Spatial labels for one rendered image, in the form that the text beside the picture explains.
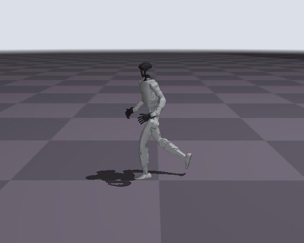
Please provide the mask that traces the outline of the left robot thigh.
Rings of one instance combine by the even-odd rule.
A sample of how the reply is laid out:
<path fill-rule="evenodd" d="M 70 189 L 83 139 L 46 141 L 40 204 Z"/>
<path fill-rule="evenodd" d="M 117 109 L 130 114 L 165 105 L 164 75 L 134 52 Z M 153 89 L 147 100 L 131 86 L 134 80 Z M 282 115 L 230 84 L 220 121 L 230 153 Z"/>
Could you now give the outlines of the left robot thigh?
<path fill-rule="evenodd" d="M 156 130 L 158 128 L 158 126 L 159 126 L 159 122 L 158 122 L 158 119 L 155 117 L 153 119 L 150 119 L 146 123 L 146 125 L 144 126 L 144 128 L 141 132 L 140 139 L 139 139 L 139 151 L 140 152 L 144 147 L 147 147 L 146 143 L 148 142 L 149 138 L 151 137 L 151 132 L 152 132 L 152 130 L 150 128 Z"/>

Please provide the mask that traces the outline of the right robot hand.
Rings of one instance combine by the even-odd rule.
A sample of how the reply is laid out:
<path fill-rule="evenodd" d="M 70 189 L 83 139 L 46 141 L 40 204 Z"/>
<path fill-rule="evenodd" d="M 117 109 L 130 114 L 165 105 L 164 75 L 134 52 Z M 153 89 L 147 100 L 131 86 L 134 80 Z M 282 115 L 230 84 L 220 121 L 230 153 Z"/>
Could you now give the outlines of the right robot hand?
<path fill-rule="evenodd" d="M 129 118 L 129 116 L 133 113 L 133 107 L 131 107 L 130 109 L 126 109 L 127 111 L 125 112 L 126 113 L 126 117 L 128 118 L 128 119 L 130 119 Z"/>

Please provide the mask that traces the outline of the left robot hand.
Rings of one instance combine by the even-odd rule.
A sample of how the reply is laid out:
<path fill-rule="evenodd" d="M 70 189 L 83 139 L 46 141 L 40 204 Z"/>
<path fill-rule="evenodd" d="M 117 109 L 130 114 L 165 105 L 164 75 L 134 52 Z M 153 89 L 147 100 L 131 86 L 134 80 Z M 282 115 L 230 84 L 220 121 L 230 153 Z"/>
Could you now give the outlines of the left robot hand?
<path fill-rule="evenodd" d="M 151 113 L 152 113 L 152 112 L 151 112 Z M 149 114 L 143 114 L 143 113 L 141 113 L 140 115 L 143 115 L 143 116 L 138 117 L 138 118 L 140 118 L 139 120 L 143 119 L 143 120 L 140 121 L 140 122 L 143 121 L 142 123 L 144 123 L 145 121 L 148 121 L 149 118 L 151 119 L 151 118 L 154 118 L 154 117 L 155 117 L 155 116 L 154 116 L 154 117 L 151 117 L 151 116 L 150 116 L 150 113 L 149 113 Z M 141 118 L 141 117 L 142 117 L 142 118 Z M 138 121 L 139 121 L 139 120 L 138 120 Z M 140 122 L 139 122 L 139 123 L 140 123 Z M 141 123 L 141 124 L 142 124 L 142 123 Z"/>

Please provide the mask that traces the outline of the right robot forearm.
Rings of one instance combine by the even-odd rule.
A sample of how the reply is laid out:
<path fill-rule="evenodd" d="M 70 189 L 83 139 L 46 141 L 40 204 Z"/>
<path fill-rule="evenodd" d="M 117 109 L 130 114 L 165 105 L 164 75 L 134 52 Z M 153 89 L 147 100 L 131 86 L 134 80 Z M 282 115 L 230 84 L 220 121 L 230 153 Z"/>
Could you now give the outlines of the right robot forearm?
<path fill-rule="evenodd" d="M 143 106 L 143 102 L 139 100 L 136 106 L 133 107 L 133 112 L 138 111 L 141 106 Z"/>

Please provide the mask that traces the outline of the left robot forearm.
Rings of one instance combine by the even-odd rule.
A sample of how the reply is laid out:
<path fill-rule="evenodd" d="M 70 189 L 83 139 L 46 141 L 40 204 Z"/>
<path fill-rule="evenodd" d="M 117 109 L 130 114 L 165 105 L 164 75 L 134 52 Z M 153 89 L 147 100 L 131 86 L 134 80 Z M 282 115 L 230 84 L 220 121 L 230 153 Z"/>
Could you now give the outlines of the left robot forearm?
<path fill-rule="evenodd" d="M 160 100 L 160 103 L 157 105 L 156 111 L 150 113 L 150 116 L 151 116 L 151 117 L 159 116 L 159 115 L 160 115 L 160 112 L 162 111 L 162 109 L 164 109 L 165 103 L 166 103 L 166 100 L 162 98 L 162 99 Z"/>

